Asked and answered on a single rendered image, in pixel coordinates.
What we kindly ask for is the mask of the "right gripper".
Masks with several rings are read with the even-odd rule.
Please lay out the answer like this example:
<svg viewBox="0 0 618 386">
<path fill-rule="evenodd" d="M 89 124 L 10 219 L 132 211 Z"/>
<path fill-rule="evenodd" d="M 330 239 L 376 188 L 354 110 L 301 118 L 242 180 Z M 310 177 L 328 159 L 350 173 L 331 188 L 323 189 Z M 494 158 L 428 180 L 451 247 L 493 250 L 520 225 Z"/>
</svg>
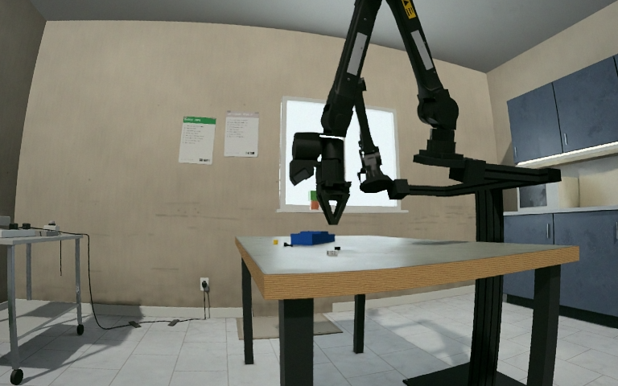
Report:
<svg viewBox="0 0 618 386">
<path fill-rule="evenodd" d="M 357 176 L 357 175 L 356 175 L 356 176 L 357 176 L 357 178 L 358 178 L 358 180 L 359 180 L 360 184 L 361 184 L 361 175 L 365 175 L 365 174 L 366 174 L 366 169 L 363 169 L 363 170 L 362 170 L 362 167 L 360 168 L 360 171 L 357 171 L 357 175 L 359 175 L 359 178 L 358 178 L 358 176 Z"/>
</svg>

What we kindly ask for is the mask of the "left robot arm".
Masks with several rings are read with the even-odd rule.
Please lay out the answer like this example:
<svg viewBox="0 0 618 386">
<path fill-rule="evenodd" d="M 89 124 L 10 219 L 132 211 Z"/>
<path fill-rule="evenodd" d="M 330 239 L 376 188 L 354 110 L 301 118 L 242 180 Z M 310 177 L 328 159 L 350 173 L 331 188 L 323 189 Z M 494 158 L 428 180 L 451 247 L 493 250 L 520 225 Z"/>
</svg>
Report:
<svg viewBox="0 0 618 386">
<path fill-rule="evenodd" d="M 450 97 L 448 89 L 443 89 L 414 2 L 386 2 L 398 25 L 417 82 L 418 118 L 435 128 L 431 128 L 426 150 L 419 150 L 418 154 L 464 160 L 463 154 L 455 154 L 459 107 Z M 336 180 L 336 161 L 333 159 L 344 160 L 344 141 L 320 135 L 347 137 L 354 114 L 357 85 L 382 0 L 356 0 L 355 3 L 336 76 L 320 118 L 323 132 L 295 132 L 293 136 L 291 157 L 294 160 L 289 162 L 289 180 L 294 187 L 313 175 L 315 185 L 324 180 Z M 320 155 L 321 161 L 318 161 Z"/>
</svg>

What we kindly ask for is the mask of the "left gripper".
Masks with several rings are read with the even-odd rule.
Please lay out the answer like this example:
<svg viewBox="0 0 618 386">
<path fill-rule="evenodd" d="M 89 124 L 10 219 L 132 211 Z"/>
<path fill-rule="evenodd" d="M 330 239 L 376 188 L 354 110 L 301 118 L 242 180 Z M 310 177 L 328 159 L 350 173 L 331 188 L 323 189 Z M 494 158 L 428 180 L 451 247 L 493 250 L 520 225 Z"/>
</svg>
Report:
<svg viewBox="0 0 618 386">
<path fill-rule="evenodd" d="M 352 181 L 344 181 L 344 161 L 336 161 L 336 180 L 324 180 L 315 185 L 316 198 L 329 225 L 337 225 L 351 196 Z M 333 184 L 333 187 L 332 187 Z M 327 186 L 327 187 L 325 187 Z M 336 201 L 334 214 L 329 201 Z"/>
</svg>

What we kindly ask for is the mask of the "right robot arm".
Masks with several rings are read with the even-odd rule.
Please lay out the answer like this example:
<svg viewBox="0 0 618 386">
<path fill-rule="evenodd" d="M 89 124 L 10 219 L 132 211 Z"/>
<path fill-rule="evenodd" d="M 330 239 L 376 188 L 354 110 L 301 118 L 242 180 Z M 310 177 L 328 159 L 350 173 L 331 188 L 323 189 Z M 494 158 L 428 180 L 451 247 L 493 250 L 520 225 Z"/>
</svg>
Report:
<svg viewBox="0 0 618 386">
<path fill-rule="evenodd" d="M 361 86 L 363 86 L 361 88 Z M 356 90 L 356 102 L 354 104 L 354 108 L 356 111 L 358 125 L 360 126 L 358 146 L 360 148 L 360 162 L 362 166 L 362 170 L 366 168 L 365 179 L 372 178 L 378 174 L 384 175 L 381 170 L 382 159 L 381 152 L 379 146 L 375 146 L 373 142 L 373 138 L 371 135 L 371 131 L 369 128 L 369 121 L 365 109 L 365 103 L 363 99 L 363 92 L 367 91 L 365 85 L 365 78 L 360 77 L 359 84 Z M 361 135 L 362 133 L 362 135 Z M 367 152 L 368 151 L 368 152 Z M 371 152 L 372 151 L 372 152 Z M 364 152 L 364 153 L 363 153 Z M 364 156 L 364 157 L 363 157 Z M 389 176 L 389 175 L 384 175 Z"/>
</svg>

